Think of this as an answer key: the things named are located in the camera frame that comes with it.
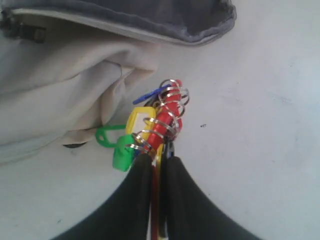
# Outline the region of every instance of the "white fabric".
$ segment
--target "white fabric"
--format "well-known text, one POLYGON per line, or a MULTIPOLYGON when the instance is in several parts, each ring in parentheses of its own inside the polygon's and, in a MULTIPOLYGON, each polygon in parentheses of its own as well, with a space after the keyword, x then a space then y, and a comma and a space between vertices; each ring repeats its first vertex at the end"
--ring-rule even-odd
POLYGON ((92 139, 157 68, 158 46, 45 17, 45 43, 0 37, 0 163, 92 139))

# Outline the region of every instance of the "gray fabric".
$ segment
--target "gray fabric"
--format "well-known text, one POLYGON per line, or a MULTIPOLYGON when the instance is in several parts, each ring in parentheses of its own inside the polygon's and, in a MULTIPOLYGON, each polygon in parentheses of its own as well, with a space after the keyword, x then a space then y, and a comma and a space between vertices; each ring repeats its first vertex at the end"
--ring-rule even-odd
POLYGON ((231 0, 3 0, 2 8, 67 11, 187 43, 219 38, 236 20, 231 0))

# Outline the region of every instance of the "white surface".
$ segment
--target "white surface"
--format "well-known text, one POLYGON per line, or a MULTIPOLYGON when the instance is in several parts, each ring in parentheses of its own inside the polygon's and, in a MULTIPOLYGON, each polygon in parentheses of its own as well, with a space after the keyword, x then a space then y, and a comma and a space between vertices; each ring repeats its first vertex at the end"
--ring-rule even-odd
MULTIPOLYGON (((134 97, 182 79, 191 100, 176 154, 207 196, 265 240, 318 240, 320 3, 233 2, 230 33, 201 48, 163 46, 134 97)), ((114 121, 123 124, 130 100, 114 121)), ((2 165, 0 239, 49 239, 80 221, 124 178, 111 157, 91 142, 2 165)))

